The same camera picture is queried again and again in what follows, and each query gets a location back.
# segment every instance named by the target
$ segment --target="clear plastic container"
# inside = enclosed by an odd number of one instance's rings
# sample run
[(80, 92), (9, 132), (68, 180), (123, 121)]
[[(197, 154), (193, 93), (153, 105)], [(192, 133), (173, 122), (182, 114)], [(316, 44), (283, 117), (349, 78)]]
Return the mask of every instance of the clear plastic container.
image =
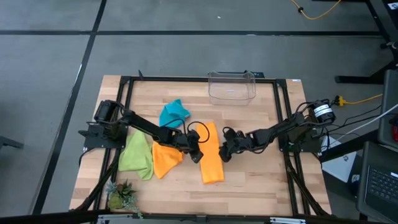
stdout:
[(253, 73), (209, 73), (209, 97), (213, 105), (248, 105), (256, 97)]

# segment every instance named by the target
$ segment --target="yellow-orange towel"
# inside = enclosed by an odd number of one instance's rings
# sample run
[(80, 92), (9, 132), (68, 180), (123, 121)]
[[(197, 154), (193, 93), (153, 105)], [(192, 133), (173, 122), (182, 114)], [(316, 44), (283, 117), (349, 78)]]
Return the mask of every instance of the yellow-orange towel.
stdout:
[[(199, 143), (199, 148), (203, 153), (203, 157), (200, 160), (200, 170), (203, 183), (212, 184), (215, 182), (224, 181), (224, 170), (223, 163), (221, 161), (218, 143), (217, 129), (213, 122), (205, 123), (209, 129), (210, 138), (207, 142)], [(203, 125), (197, 125), (197, 133), (200, 136), (199, 141), (204, 141), (207, 138), (207, 130)]]
[(182, 152), (166, 146), (161, 146), (154, 142), (152, 146), (154, 157), (154, 173), (161, 179), (166, 173), (182, 161)]

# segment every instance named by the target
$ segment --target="laptop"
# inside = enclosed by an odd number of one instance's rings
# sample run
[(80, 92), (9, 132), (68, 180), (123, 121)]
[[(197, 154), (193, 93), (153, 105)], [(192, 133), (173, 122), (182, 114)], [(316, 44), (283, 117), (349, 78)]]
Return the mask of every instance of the laptop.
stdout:
[(367, 216), (398, 223), (398, 152), (365, 142), (356, 206)]

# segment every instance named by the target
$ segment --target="wooden tabletop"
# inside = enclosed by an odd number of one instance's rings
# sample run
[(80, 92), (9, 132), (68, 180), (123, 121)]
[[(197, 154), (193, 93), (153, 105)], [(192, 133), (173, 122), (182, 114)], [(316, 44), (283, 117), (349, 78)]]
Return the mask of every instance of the wooden tabletop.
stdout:
[[(116, 100), (120, 76), (106, 75), (99, 91), (101, 100)], [(305, 101), (300, 80), (286, 80), (293, 110)], [(127, 88), (124, 88), (125, 102)], [(180, 98), (191, 112), (191, 121), (214, 121), (220, 143), (224, 141), (222, 128), (229, 126), (244, 133), (267, 128), (277, 123), (275, 98), (271, 84), (257, 83), (256, 97), (247, 106), (211, 105), (208, 84), (205, 82), (134, 82), (131, 106), (138, 115), (159, 124), (165, 104)], [(279, 88), (282, 111), (285, 112), (282, 90)], [(98, 182), (104, 149), (87, 153), (76, 179), (70, 208), (79, 206)], [(331, 212), (319, 161), (310, 153), (301, 153), (305, 183), (315, 200)], [(262, 154), (245, 152), (234, 154), (224, 163), (224, 182), (203, 184), (200, 165), (189, 155), (163, 179), (155, 175), (141, 181), (135, 172), (118, 172), (117, 182), (132, 182), (137, 191), (138, 207), (144, 213), (179, 213), (212, 215), (292, 215), (283, 155), (278, 141), (268, 145)], [(298, 209), (303, 212), (300, 191), (295, 186)], [(104, 208), (103, 194), (101, 208)]]

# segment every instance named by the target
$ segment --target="towel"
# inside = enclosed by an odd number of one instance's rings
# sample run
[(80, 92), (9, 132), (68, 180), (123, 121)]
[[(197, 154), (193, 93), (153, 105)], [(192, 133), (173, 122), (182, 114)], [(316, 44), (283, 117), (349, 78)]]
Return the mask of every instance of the towel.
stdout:
[[(199, 143), (199, 148), (203, 153), (203, 157), (200, 160), (200, 171), (201, 177), (204, 184), (212, 184), (215, 182), (224, 181), (224, 170), (221, 157), (219, 152), (219, 142), (216, 126), (213, 122), (205, 123), (206, 127), (209, 129), (210, 137), (207, 142)], [(208, 132), (206, 128), (198, 124), (197, 133), (200, 136), (199, 141), (206, 140)]]
[[(164, 126), (174, 119), (182, 119), (185, 121), (185, 118), (189, 116), (191, 116), (191, 113), (189, 113), (189, 111), (182, 106), (181, 99), (177, 99), (164, 106), (162, 112), (160, 113), (159, 126)], [(171, 122), (167, 125), (167, 127), (177, 128), (181, 124), (182, 121), (178, 120)]]
[(137, 171), (142, 180), (149, 180), (154, 173), (152, 153), (142, 131), (136, 130), (127, 137), (126, 148), (120, 154), (119, 171)]
[(163, 178), (170, 169), (182, 161), (182, 152), (171, 147), (161, 146), (157, 142), (154, 142), (152, 146), (152, 153), (154, 172), (159, 179)]

